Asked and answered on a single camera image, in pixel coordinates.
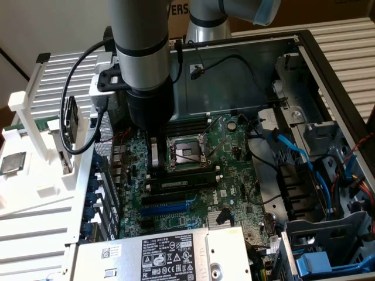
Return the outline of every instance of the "blue cable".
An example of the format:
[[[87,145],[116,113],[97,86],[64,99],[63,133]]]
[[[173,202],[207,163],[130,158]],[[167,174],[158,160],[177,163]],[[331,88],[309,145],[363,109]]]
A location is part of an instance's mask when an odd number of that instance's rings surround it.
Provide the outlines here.
[[[313,172],[313,166],[309,160],[309,158],[307,157],[307,154],[306,152],[301,149],[301,148],[298,148],[296,147],[293,143],[291,143],[286,137],[282,136],[282,135],[278,135],[277,136],[277,139],[279,141],[281,141],[282,143],[284,143],[287,147],[289,147],[290,149],[294,150],[294,151],[297,151],[299,152],[300,154],[303,155],[303,157],[306,159],[307,161],[307,165],[309,166],[310,170]],[[330,204],[330,194],[329,194],[329,190],[328,190],[328,187],[323,179],[323,177],[321,176],[321,174],[319,172],[316,172],[316,178],[319,180],[319,182],[321,183],[321,185],[323,186],[323,189],[327,195],[327,204],[328,204],[328,219],[330,219],[330,208],[331,208],[331,204]]]

